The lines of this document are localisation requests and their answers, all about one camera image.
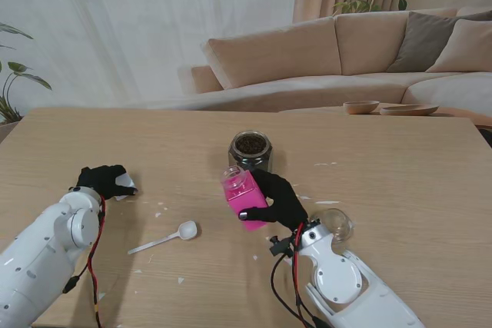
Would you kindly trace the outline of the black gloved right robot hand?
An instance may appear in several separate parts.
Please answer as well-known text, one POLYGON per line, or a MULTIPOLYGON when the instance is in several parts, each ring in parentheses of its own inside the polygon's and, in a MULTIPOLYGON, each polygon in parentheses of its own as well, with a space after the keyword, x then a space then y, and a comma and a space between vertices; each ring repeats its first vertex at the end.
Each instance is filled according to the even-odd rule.
POLYGON ((270 198, 273 203, 268 207, 243 209, 239 212, 239 220, 278 222, 292 232, 308 221, 306 210, 286 179, 259 168, 252 171, 252 177, 264 197, 270 198))

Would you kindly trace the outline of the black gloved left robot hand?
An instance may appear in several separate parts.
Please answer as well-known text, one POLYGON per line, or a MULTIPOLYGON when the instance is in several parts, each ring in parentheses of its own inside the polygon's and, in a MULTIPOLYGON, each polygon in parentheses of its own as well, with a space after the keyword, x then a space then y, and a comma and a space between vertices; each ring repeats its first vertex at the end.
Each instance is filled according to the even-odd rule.
POLYGON ((116 178, 127 174, 126 169, 120 165, 103 165, 100 167, 84 167, 78 176, 77 187, 89 187, 105 200, 117 196, 134 196, 138 190, 132 186, 116 184, 116 178))

